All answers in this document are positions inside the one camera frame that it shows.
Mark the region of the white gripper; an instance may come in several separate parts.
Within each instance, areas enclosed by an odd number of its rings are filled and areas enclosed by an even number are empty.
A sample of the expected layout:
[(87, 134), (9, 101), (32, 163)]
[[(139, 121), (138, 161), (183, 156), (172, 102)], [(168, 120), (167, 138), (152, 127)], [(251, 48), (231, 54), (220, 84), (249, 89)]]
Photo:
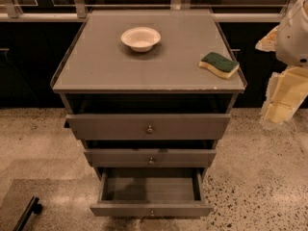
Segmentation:
[(279, 27), (271, 29), (255, 48), (275, 51), (276, 58), (288, 64), (282, 73), (272, 73), (261, 109), (263, 120), (282, 124), (308, 96), (308, 0), (297, 0)]

